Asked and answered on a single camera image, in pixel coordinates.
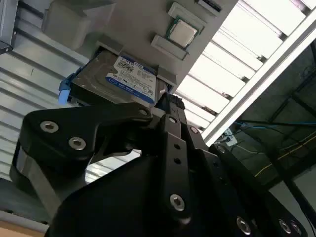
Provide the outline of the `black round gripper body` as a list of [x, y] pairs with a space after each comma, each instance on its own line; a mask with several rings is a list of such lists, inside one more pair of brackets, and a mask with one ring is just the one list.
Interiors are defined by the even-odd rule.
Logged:
[[137, 158], [66, 198], [46, 235], [211, 237], [193, 158]]

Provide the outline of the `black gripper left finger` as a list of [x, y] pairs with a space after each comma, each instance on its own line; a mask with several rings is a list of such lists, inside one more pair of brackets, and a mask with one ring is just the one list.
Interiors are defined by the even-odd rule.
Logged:
[[137, 158], [184, 160], [187, 143], [163, 95], [155, 109], [138, 103], [103, 104], [34, 111], [22, 127], [10, 177], [40, 199], [52, 219], [71, 194]]

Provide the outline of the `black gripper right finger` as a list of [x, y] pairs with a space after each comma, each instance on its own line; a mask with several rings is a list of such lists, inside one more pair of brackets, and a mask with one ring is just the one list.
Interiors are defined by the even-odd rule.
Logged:
[[199, 131], [188, 125], [185, 105], [172, 98], [194, 156], [202, 213], [212, 237], [306, 237], [304, 226], [221, 145], [206, 146]]

